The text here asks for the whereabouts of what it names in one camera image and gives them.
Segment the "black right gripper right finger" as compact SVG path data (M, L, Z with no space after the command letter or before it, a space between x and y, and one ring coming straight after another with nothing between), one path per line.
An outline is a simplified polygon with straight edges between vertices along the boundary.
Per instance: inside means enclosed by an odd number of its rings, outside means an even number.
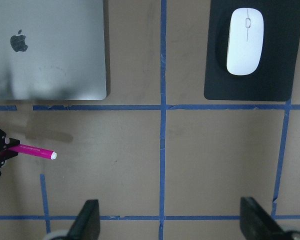
M285 232L253 197L240 198L239 227L246 240L284 240Z

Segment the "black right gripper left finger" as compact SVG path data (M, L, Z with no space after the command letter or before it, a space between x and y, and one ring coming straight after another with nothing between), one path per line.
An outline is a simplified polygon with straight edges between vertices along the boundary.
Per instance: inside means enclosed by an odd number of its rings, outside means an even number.
M101 232L100 208L97 199L85 202L69 229L67 240L98 240Z

